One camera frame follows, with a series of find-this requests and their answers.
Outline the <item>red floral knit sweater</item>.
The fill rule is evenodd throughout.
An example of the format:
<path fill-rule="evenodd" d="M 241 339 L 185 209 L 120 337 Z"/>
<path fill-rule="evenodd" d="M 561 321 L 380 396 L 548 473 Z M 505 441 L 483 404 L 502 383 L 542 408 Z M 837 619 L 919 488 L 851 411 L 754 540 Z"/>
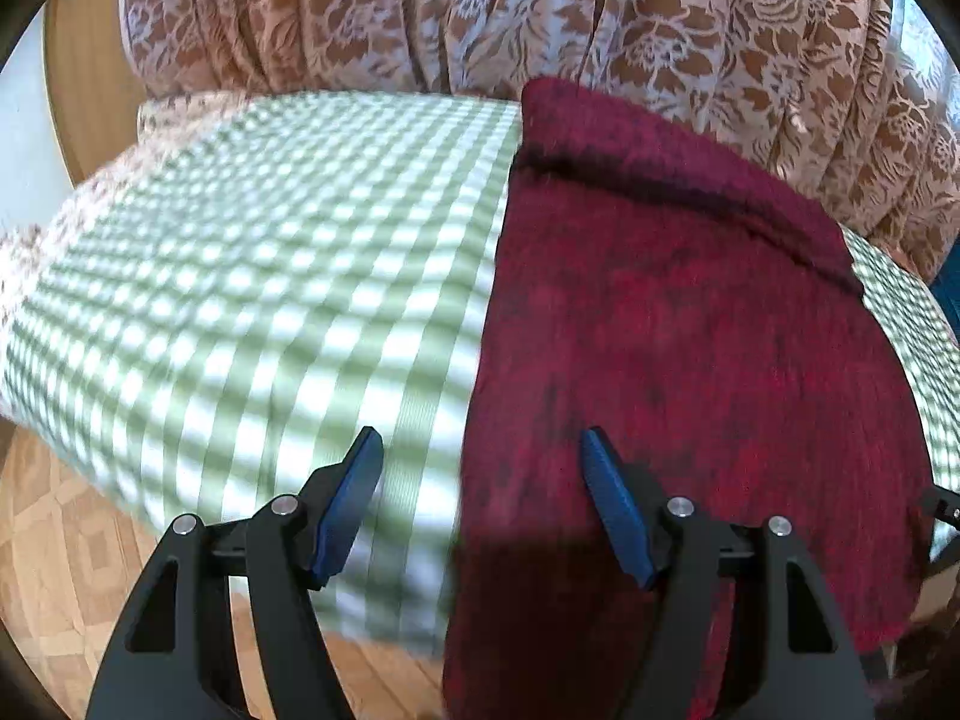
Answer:
<path fill-rule="evenodd" d="M 918 601 L 931 462 L 814 200 L 623 99 L 523 93 L 460 457 L 454 718 L 608 718 L 652 619 L 579 472 L 600 427 L 675 496 L 794 523 L 868 652 Z"/>

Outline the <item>blue object behind bed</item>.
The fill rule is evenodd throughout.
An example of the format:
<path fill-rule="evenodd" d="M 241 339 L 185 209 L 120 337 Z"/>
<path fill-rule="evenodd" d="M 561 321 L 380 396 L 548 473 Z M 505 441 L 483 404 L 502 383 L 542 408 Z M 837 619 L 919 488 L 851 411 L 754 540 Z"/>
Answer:
<path fill-rule="evenodd" d="M 950 327 L 955 333 L 960 333 L 960 242 L 952 247 L 929 289 Z"/>

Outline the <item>green white checkered bed sheet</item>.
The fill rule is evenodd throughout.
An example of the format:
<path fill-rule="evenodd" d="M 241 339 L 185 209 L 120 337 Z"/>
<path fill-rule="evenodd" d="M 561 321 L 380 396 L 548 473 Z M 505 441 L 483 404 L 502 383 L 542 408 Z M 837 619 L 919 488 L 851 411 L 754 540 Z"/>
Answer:
<path fill-rule="evenodd" d="M 150 107 L 139 144 L 2 245 L 2 411 L 163 528 L 252 514 L 384 437 L 326 628 L 438 652 L 460 457 L 523 103 L 304 93 Z M 838 224 L 958 483 L 958 348 L 929 289 Z"/>

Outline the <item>brown floral curtain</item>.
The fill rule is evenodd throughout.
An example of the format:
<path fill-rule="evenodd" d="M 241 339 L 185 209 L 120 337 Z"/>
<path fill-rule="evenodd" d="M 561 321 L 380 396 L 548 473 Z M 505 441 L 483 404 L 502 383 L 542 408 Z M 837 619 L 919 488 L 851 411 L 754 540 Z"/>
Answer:
<path fill-rule="evenodd" d="M 924 280 L 958 239 L 958 70 L 914 0 L 121 0 L 155 96 L 514 99 L 539 76 L 738 151 Z"/>

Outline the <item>wooden door frame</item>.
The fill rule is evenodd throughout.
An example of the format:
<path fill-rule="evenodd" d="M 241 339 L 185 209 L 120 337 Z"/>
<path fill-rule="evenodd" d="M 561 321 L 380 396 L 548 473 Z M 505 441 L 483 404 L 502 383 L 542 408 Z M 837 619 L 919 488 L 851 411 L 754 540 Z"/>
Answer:
<path fill-rule="evenodd" d="M 125 57 L 119 0 L 47 0 L 44 68 L 55 137 L 78 185 L 137 141 L 146 94 Z"/>

